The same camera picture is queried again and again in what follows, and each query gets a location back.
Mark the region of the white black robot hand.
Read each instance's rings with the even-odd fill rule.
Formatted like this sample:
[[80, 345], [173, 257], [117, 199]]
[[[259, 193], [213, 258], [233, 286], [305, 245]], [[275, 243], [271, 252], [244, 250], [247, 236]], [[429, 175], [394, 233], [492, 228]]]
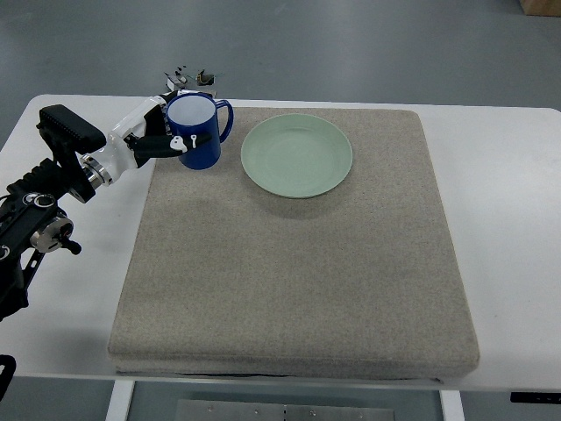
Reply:
[[210, 134], [173, 134], [167, 106], [187, 89], [150, 96], [127, 114], [109, 133], [107, 143], [79, 162], [93, 188], [115, 183], [123, 172], [142, 167], [151, 158], [178, 157], [210, 141]]

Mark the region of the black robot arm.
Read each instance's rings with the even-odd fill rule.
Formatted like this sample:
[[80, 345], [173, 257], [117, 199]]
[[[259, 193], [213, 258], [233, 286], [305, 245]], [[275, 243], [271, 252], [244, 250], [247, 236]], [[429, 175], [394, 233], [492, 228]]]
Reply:
[[86, 203], [95, 195], [77, 155], [106, 144], [101, 131], [61, 104], [41, 109], [37, 128], [53, 157], [8, 185], [1, 197], [1, 318], [29, 305], [29, 286], [47, 253], [81, 252], [58, 201], [70, 194]]

